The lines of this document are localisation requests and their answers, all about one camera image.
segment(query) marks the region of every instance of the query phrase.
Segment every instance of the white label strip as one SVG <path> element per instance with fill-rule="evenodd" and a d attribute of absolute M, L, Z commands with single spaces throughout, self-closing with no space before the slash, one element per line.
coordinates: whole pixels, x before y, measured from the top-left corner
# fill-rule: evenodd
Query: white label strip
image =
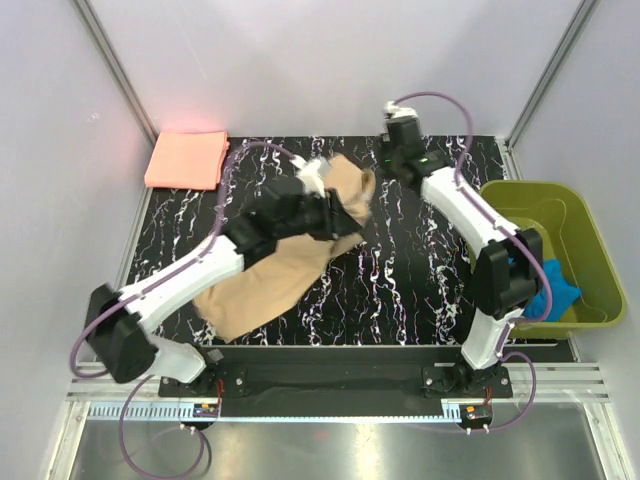
<path fill-rule="evenodd" d="M 91 420 L 118 420 L 123 402 L 93 402 Z M 139 422 L 227 422 L 227 423 L 460 423 L 460 405 L 442 404 L 442 415 L 397 417 L 201 417 L 193 402 L 131 402 L 126 421 Z"/>

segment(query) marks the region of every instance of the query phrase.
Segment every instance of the metal floor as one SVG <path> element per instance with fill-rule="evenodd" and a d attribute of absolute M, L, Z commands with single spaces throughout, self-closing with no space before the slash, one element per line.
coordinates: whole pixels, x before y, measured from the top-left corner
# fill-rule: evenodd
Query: metal floor
<path fill-rule="evenodd" d="M 517 414 L 496 405 L 494 424 Z M 130 452 L 166 429 L 164 422 L 128 422 Z M 455 433 L 434 432 L 433 428 Z M 205 431 L 208 457 L 191 478 L 250 479 L 604 479 L 580 405 L 537 404 L 517 426 L 467 437 L 453 425 L 231 424 Z M 177 475 L 198 453 L 195 438 L 172 432 L 134 456 L 155 475 Z M 74 480 L 138 477 L 122 461 L 117 422 L 88 421 L 71 476 Z"/>

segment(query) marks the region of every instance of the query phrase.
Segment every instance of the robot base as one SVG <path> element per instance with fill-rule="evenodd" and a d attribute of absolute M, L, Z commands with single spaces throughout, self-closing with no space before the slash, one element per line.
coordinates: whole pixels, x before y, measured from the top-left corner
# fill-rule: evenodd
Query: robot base
<path fill-rule="evenodd" d="M 493 369 L 484 381 L 471 383 L 468 387 L 456 385 L 451 381 L 455 367 L 425 367 L 422 369 L 424 392 L 427 398 L 473 398 L 484 399 L 487 387 L 491 387 L 492 398 L 513 398 L 511 379 L 506 367 Z"/>

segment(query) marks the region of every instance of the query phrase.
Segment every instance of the blue cloth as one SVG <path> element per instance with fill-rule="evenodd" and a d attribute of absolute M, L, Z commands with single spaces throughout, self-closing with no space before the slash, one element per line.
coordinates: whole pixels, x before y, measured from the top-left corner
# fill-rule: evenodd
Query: blue cloth
<path fill-rule="evenodd" d="M 557 322 L 571 304 L 573 304 L 573 302 L 582 295 L 582 290 L 567 283 L 562 276 L 562 267 L 560 266 L 560 262 L 557 260 L 544 262 L 542 268 L 549 279 L 551 295 L 553 297 L 551 311 L 545 321 Z M 529 305 L 524 309 L 524 313 L 522 315 L 526 318 L 538 318 L 544 313 L 544 307 L 546 306 L 547 292 L 545 292 L 543 288 L 538 295 L 533 297 L 533 300 L 531 300 L 531 303 L 529 303 Z"/>

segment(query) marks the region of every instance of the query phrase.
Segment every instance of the green plastic bin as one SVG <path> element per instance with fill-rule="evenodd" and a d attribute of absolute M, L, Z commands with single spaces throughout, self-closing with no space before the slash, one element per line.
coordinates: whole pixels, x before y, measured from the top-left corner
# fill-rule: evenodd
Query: green plastic bin
<path fill-rule="evenodd" d="M 535 228 L 544 260 L 556 258 L 582 296 L 558 322 L 519 325 L 512 338 L 567 338 L 571 332 L 611 327 L 624 316 L 626 302 L 609 256 L 584 200 L 551 182 L 496 180 L 480 195 L 520 228 Z"/>

